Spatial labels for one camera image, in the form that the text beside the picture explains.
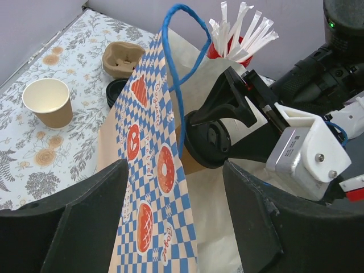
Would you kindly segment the brown paper coffee cup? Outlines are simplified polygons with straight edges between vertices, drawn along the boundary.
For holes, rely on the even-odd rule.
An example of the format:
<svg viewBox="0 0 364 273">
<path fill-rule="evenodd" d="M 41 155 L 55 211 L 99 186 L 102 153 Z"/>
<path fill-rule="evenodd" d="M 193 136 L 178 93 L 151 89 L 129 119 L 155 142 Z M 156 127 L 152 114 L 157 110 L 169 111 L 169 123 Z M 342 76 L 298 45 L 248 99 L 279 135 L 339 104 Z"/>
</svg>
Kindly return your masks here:
<svg viewBox="0 0 364 273">
<path fill-rule="evenodd" d="M 184 173 L 186 176 L 206 168 L 193 158 L 193 156 L 188 152 L 185 146 L 183 146 L 181 163 L 183 165 Z"/>
</svg>

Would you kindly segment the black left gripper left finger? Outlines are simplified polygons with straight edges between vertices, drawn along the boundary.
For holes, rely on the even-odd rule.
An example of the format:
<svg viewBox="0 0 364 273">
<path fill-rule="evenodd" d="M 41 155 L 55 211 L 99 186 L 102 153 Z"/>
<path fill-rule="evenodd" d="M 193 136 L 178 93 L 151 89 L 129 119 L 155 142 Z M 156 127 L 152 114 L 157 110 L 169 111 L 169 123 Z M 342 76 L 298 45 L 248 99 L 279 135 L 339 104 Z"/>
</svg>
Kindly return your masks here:
<svg viewBox="0 0 364 273">
<path fill-rule="evenodd" d="M 17 210 L 1 211 L 1 272 L 108 272 L 129 168 L 95 175 Z"/>
</svg>

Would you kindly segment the blue checkered paper bag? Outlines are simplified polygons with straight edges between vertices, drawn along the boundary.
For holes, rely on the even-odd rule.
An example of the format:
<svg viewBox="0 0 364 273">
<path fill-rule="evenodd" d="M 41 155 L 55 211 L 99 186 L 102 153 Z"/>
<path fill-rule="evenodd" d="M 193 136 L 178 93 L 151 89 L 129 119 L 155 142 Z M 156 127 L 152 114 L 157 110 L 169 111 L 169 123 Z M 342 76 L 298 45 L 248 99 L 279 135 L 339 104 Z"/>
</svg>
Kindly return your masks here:
<svg viewBox="0 0 364 273">
<path fill-rule="evenodd" d="M 197 109 L 221 72 L 164 18 L 98 132 L 98 169 L 124 159 L 129 176 L 110 272 L 241 272 L 222 170 L 185 175 L 185 112 Z"/>
</svg>

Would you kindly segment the red plastic cup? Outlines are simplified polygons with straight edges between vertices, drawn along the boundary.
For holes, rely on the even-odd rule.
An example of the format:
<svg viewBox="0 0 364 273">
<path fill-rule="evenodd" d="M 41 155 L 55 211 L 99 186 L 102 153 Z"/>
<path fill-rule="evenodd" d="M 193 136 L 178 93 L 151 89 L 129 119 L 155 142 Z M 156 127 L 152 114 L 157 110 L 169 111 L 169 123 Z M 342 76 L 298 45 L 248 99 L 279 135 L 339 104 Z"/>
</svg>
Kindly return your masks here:
<svg viewBox="0 0 364 273">
<path fill-rule="evenodd" d="M 231 38 L 227 44 L 227 53 L 230 53 L 230 48 L 231 48 L 231 43 L 232 43 L 233 38 Z M 215 49 L 214 47 L 214 43 L 212 42 L 211 45 L 209 46 L 209 49 L 206 53 L 206 56 L 209 59 L 217 59 L 217 58 L 222 58 L 222 56 L 218 53 L 218 51 Z M 246 59 L 245 61 L 239 62 L 240 64 L 242 64 L 245 68 L 250 64 L 251 60 L 252 60 L 253 56 L 250 56 L 248 59 Z"/>
</svg>

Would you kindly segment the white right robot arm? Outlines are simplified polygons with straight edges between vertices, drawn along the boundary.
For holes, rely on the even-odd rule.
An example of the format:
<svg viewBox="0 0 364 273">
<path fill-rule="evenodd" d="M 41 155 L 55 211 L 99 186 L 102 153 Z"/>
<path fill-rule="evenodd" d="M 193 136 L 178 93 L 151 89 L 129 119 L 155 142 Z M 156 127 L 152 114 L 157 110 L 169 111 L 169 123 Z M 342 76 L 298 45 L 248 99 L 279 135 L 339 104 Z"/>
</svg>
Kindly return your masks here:
<svg viewBox="0 0 364 273">
<path fill-rule="evenodd" d="M 342 145 L 363 133 L 363 2 L 324 1 L 325 44 L 266 85 L 227 68 L 200 109 L 185 117 L 184 144 L 217 168 L 229 158 L 266 162 L 288 122 L 283 105 L 318 115 Z"/>
</svg>

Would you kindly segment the brown cardboard cup carrier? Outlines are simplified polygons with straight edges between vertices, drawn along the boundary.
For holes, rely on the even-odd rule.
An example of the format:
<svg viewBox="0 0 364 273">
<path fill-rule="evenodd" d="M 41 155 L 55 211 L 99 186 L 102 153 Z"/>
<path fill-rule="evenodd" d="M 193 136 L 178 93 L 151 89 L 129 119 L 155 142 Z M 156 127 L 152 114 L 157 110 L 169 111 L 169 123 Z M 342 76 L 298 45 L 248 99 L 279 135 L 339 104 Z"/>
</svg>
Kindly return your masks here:
<svg viewBox="0 0 364 273">
<path fill-rule="evenodd" d="M 112 42 L 104 51 L 103 69 L 114 79 L 129 78 L 144 53 L 144 48 L 137 44 Z"/>
</svg>

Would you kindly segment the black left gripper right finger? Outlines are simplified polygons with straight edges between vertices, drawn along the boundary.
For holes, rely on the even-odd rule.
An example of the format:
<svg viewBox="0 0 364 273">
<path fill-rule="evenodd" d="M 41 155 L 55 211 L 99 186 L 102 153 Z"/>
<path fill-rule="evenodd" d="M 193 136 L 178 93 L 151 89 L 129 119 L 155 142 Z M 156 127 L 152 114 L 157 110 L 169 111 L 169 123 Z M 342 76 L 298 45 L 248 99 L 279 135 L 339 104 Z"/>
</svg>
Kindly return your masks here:
<svg viewBox="0 0 364 273">
<path fill-rule="evenodd" d="M 244 272 L 363 271 L 362 201 L 309 201 L 232 162 L 222 174 Z"/>
</svg>

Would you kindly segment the floral table mat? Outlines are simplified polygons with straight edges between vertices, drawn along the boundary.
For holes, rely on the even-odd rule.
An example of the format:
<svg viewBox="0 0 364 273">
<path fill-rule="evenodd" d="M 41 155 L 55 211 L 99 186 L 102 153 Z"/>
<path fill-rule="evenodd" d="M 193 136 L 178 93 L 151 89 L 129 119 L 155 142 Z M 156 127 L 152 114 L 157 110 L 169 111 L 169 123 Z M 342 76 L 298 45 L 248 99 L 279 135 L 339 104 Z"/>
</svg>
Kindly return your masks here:
<svg viewBox="0 0 364 273">
<path fill-rule="evenodd" d="M 87 9 L 1 90 L 1 209 L 95 174 L 98 131 L 110 110 L 105 49 L 113 42 L 147 48 L 152 37 Z"/>
</svg>

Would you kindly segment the black plastic cup lid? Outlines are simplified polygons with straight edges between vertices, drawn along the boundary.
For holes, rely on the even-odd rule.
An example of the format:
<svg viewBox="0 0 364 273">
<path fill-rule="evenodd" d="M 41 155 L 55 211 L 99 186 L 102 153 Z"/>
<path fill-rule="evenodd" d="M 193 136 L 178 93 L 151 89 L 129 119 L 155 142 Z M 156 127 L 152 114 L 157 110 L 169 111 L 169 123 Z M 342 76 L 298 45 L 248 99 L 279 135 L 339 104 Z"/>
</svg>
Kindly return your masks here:
<svg viewBox="0 0 364 273">
<path fill-rule="evenodd" d="M 184 145 L 196 162 L 205 168 L 216 169 L 224 164 L 231 149 L 231 138 L 222 121 L 192 125 L 197 111 L 185 116 Z"/>
</svg>

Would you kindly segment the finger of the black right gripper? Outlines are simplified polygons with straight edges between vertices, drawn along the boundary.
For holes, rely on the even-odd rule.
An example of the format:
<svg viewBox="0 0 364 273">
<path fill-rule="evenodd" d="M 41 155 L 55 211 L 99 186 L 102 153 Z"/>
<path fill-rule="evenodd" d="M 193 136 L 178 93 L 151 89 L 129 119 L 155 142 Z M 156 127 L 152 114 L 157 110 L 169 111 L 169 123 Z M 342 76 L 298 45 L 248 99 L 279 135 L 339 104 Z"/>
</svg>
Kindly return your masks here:
<svg viewBox="0 0 364 273">
<path fill-rule="evenodd" d="M 189 124 L 197 126 L 231 118 L 251 127 L 257 118 L 245 99 L 246 91 L 241 76 L 233 68 L 227 68 L 216 80 L 203 105 L 189 118 Z"/>
<path fill-rule="evenodd" d="M 263 125 L 232 145 L 226 157 L 266 162 L 280 136 L 281 133 L 272 125 Z"/>
</svg>

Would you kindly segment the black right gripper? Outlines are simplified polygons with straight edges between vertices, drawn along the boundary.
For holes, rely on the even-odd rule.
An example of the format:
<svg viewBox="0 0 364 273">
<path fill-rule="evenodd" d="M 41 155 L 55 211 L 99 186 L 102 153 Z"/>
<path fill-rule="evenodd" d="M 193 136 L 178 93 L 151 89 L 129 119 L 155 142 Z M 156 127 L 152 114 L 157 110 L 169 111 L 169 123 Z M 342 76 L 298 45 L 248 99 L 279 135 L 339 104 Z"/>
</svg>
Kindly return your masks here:
<svg viewBox="0 0 364 273">
<path fill-rule="evenodd" d="M 347 134 L 363 133 L 363 1 L 324 1 L 325 44 L 267 86 L 243 76 L 258 109 L 275 102 L 321 117 Z"/>
</svg>

